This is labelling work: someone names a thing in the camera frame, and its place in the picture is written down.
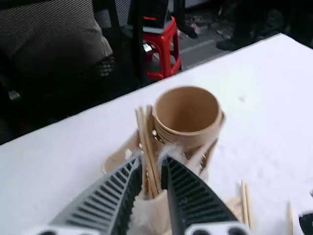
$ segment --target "red plastic stool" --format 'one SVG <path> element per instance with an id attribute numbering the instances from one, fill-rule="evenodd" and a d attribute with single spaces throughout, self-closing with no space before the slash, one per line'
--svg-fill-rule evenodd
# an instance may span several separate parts
<path id="1" fill-rule="evenodd" d="M 150 55 L 147 55 L 152 60 L 152 54 L 160 55 L 161 72 L 148 71 L 147 74 L 153 80 L 161 80 L 172 76 L 181 70 L 181 58 L 179 56 L 179 43 L 177 35 L 177 26 L 174 17 L 162 34 L 144 33 L 143 39 L 155 48 Z M 171 39 L 173 39 L 174 50 L 171 51 Z M 175 64 L 171 66 L 171 55 L 175 57 Z"/>

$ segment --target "bundle of wooden sticks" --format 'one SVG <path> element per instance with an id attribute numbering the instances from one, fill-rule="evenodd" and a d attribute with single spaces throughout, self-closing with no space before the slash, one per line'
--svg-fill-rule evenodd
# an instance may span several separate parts
<path id="1" fill-rule="evenodd" d="M 142 106 L 135 110 L 138 124 L 139 137 L 143 150 L 144 167 L 142 168 L 142 190 L 149 199 L 155 198 L 161 192 L 160 173 L 157 168 L 157 157 L 153 148 L 154 137 L 152 135 L 153 123 L 152 106 L 146 108 L 146 114 Z"/>

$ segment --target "cup rim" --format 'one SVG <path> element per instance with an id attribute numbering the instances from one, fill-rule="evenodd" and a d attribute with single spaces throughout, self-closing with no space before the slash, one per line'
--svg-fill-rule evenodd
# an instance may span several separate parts
<path id="1" fill-rule="evenodd" d="M 177 130 L 171 129 L 171 128 L 165 126 L 165 125 L 160 121 L 160 119 L 157 117 L 157 112 L 156 112 L 157 105 L 158 105 L 160 99 L 161 99 L 166 93 L 169 93 L 169 92 L 172 92 L 172 91 L 174 91 L 174 90 L 181 89 L 181 88 L 193 88 L 193 89 L 195 88 L 195 89 L 199 89 L 199 90 L 202 90 L 202 91 L 205 91 L 205 92 L 210 93 L 210 94 L 214 97 L 214 99 L 215 99 L 215 101 L 216 101 L 216 103 L 217 103 L 219 109 L 218 109 L 218 114 L 217 114 L 217 116 L 215 117 L 215 120 L 214 120 L 214 122 L 213 122 L 211 125 L 205 127 L 204 129 L 201 129 L 201 130 L 199 130 L 199 131 L 189 131 L 189 132 L 185 132 L 185 131 L 177 131 Z M 211 130 L 212 128 L 214 128 L 215 124 L 221 119 L 221 116 L 222 116 L 222 109 L 221 109 L 221 105 L 220 105 L 219 100 L 215 97 L 215 95 L 213 95 L 213 94 L 212 94 L 211 92 L 209 92 L 207 89 L 204 89 L 204 88 L 201 88 L 201 87 L 197 87 L 197 86 L 180 86 L 180 87 L 176 87 L 176 88 L 169 89 L 169 90 L 167 90 L 166 92 L 164 92 L 162 95 L 160 95 L 159 98 L 156 100 L 155 108 L 153 109 L 153 113 L 154 113 L 154 118 L 156 119 L 156 121 L 158 122 L 158 124 L 159 124 L 162 128 L 164 128 L 165 130 L 167 130 L 168 132 L 171 132 L 171 133 L 176 134 L 176 135 L 181 135 L 181 136 L 194 136 L 194 135 L 201 135 L 201 134 L 204 134 L 204 133 L 206 133 L 207 131 L 209 131 L 209 130 Z"/>

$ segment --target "kraft paper cup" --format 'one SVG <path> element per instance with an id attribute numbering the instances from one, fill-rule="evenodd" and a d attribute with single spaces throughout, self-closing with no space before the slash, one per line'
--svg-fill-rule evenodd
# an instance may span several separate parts
<path id="1" fill-rule="evenodd" d="M 170 234 L 171 218 L 167 190 L 149 200 L 145 200 L 140 192 L 134 201 L 130 228 L 131 226 L 137 228 L 137 234 Z"/>
<path id="2" fill-rule="evenodd" d="M 179 87 L 164 93 L 154 108 L 155 129 L 165 143 L 188 151 L 217 139 L 224 122 L 218 100 L 199 87 Z"/>

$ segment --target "white tablecloth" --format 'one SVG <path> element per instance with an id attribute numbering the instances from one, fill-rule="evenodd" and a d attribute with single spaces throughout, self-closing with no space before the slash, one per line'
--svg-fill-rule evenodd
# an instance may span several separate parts
<path id="1" fill-rule="evenodd" d="M 0 146 L 0 234 L 48 223 L 102 176 L 136 128 L 134 108 L 200 86 L 226 123 L 209 185 L 223 199 L 250 185 L 256 235 L 287 234 L 286 202 L 313 208 L 313 50 L 278 35 Z"/>

